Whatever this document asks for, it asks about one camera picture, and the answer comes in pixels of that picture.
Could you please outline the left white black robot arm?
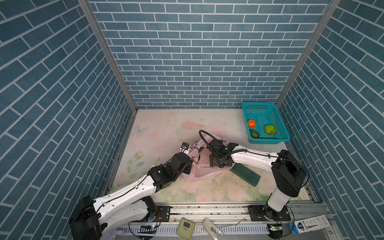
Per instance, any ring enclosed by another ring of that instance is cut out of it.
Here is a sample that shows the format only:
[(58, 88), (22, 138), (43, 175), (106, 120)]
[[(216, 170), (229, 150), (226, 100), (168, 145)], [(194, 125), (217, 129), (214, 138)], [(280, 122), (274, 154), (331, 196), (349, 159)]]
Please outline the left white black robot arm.
[(151, 195), (169, 187), (181, 174), (189, 174), (193, 163), (187, 154), (180, 152), (119, 191), (96, 199), (90, 196), (80, 199), (69, 218), (73, 239), (99, 240), (111, 229), (153, 218), (157, 206)]

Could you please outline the bright green lime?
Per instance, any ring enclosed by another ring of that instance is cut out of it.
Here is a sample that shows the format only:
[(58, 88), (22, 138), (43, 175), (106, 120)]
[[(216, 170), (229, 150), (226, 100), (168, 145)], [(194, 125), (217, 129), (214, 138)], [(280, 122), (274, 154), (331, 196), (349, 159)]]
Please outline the bright green lime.
[(274, 135), (277, 132), (277, 128), (274, 125), (266, 125), (264, 130), (267, 135)]

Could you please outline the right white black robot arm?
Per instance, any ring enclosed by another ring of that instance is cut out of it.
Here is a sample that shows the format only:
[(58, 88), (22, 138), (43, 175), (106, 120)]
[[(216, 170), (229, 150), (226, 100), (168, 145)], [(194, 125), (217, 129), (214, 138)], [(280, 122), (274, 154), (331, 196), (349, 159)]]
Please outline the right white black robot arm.
[(279, 153), (267, 153), (244, 148), (235, 143), (223, 144), (213, 139), (208, 143), (211, 167), (229, 167), (236, 164), (249, 165), (273, 174), (276, 188), (263, 207), (265, 217), (277, 221), (284, 212), (284, 207), (296, 198), (307, 176), (304, 167), (287, 150)]

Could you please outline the dark green avocado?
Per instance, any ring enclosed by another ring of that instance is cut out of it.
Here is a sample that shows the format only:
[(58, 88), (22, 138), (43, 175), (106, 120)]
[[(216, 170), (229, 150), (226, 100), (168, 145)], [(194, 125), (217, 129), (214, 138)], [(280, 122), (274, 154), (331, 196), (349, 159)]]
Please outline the dark green avocado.
[(250, 129), (250, 135), (253, 139), (258, 139), (260, 137), (260, 133), (253, 129)]

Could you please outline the pink plastic bag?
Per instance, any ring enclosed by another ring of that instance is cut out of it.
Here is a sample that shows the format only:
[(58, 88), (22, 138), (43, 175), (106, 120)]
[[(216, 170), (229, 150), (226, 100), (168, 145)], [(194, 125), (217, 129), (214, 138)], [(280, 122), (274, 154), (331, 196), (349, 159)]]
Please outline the pink plastic bag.
[(203, 140), (193, 143), (188, 153), (189, 157), (194, 160), (191, 172), (189, 174), (183, 173), (182, 177), (189, 182), (205, 181), (232, 168), (231, 165), (223, 168), (211, 167), (210, 154), (211, 152), (207, 150), (207, 144)]

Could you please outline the orange tangerine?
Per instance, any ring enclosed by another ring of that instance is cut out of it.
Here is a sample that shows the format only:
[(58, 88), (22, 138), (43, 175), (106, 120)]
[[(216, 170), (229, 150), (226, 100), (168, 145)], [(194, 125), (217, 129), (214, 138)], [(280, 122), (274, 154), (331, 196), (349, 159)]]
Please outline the orange tangerine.
[(254, 120), (248, 120), (248, 127), (254, 128), (256, 126), (256, 122)]

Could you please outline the teal plastic basket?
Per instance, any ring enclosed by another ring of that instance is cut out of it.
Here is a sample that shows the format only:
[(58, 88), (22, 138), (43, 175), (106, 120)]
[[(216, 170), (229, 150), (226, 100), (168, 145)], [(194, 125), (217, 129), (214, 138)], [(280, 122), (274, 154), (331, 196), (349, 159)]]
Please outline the teal plastic basket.
[[(288, 142), (291, 139), (287, 127), (275, 104), (245, 102), (242, 103), (242, 109), (249, 143), (276, 145), (281, 142)], [(249, 128), (248, 120), (254, 120), (256, 126), (254, 128)], [(266, 125), (274, 125), (277, 128), (277, 132), (274, 135), (267, 135), (264, 130)], [(253, 139), (250, 135), (250, 129), (258, 131), (260, 137), (258, 139)]]

